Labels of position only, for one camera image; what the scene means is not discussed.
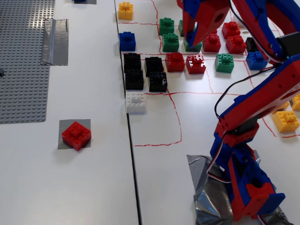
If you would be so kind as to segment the red fixed gripper jaw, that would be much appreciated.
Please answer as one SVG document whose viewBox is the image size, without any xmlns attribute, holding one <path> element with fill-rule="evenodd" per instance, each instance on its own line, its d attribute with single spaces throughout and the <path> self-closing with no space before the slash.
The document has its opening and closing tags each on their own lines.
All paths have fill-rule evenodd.
<svg viewBox="0 0 300 225">
<path fill-rule="evenodd" d="M 196 46 L 212 32 L 214 32 L 213 28 L 206 27 L 201 22 L 197 22 L 197 26 L 192 33 L 191 46 Z"/>
</svg>

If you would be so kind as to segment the red and blue moving gripper jaw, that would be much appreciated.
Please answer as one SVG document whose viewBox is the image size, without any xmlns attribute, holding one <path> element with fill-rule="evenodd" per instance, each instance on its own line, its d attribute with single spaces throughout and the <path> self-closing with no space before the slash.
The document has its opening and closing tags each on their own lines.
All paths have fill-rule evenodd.
<svg viewBox="0 0 300 225">
<path fill-rule="evenodd" d="M 195 6 L 184 6 L 183 10 L 183 31 L 186 42 L 189 45 L 193 45 L 194 43 L 194 28 L 195 28 L 195 14 L 196 7 Z"/>
</svg>

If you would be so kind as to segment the red and blue gripper body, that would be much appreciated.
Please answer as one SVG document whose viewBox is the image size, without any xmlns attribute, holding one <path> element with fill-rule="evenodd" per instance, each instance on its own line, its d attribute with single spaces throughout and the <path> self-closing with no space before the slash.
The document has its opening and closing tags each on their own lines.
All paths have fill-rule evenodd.
<svg viewBox="0 0 300 225">
<path fill-rule="evenodd" d="M 197 22 L 206 27 L 217 29 L 224 21 L 228 11 L 228 0 L 176 0 L 177 5 L 184 10 L 184 6 L 195 6 L 195 28 Z"/>
</svg>

